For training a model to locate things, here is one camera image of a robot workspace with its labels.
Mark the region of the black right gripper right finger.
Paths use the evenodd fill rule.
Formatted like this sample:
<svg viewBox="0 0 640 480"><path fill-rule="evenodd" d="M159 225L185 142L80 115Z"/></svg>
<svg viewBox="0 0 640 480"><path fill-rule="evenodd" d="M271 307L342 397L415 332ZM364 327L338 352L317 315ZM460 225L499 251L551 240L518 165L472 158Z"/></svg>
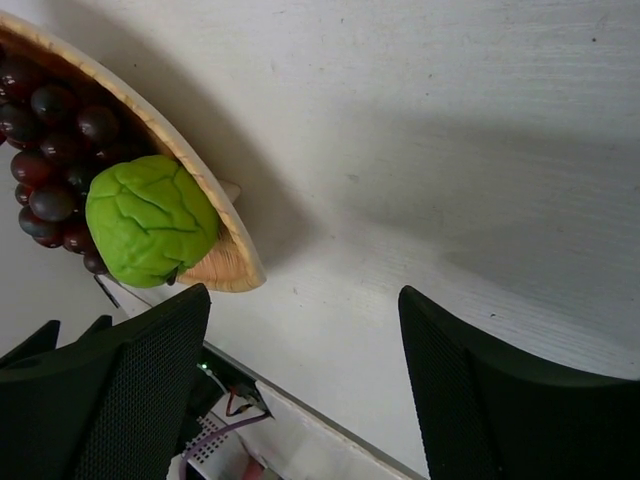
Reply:
<svg viewBox="0 0 640 480"><path fill-rule="evenodd" d="M638 381L525 352L411 286L398 310L430 478L638 478Z"/></svg>

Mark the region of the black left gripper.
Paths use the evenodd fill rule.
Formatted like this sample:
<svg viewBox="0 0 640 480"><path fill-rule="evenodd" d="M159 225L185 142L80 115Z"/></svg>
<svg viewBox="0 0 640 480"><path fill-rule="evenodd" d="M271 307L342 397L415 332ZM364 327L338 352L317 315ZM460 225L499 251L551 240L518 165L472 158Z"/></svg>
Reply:
<svg viewBox="0 0 640 480"><path fill-rule="evenodd" d="M78 341L88 338L98 332L107 330L113 326L113 317L101 315L78 338ZM58 336L61 327L59 320L50 320L36 330L26 340L13 348L1 358L1 367L9 368L11 365L26 360L33 356L54 351L57 348Z"/></svg>

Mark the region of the green fake apple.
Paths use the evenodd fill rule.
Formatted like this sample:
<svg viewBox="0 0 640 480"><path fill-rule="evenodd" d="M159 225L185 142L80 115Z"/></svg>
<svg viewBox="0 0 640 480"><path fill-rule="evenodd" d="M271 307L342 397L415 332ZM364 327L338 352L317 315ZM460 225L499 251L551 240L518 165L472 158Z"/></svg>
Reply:
<svg viewBox="0 0 640 480"><path fill-rule="evenodd" d="M85 218L108 273L136 288L160 286L194 267L217 243L220 227L196 180L163 155L99 173Z"/></svg>

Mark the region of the red fake grape bunch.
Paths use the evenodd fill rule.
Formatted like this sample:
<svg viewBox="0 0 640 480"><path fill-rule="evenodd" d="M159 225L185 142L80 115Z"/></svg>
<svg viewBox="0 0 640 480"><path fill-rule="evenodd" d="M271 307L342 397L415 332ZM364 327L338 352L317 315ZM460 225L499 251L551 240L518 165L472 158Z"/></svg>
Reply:
<svg viewBox="0 0 640 480"><path fill-rule="evenodd" d="M104 170L153 153L148 135L96 81L57 60L1 45L1 140L16 148L19 226L36 243L107 271L86 224L90 186Z"/></svg>

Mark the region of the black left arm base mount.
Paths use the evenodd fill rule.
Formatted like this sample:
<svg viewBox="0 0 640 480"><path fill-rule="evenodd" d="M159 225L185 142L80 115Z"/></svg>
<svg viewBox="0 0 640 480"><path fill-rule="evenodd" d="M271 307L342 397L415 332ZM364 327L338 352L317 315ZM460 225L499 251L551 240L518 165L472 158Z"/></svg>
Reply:
<svg viewBox="0 0 640 480"><path fill-rule="evenodd" d="M179 440L186 444L200 434L206 415L220 400L226 420L239 420L241 414L253 408L268 412L256 382L247 368L205 343L196 364Z"/></svg>

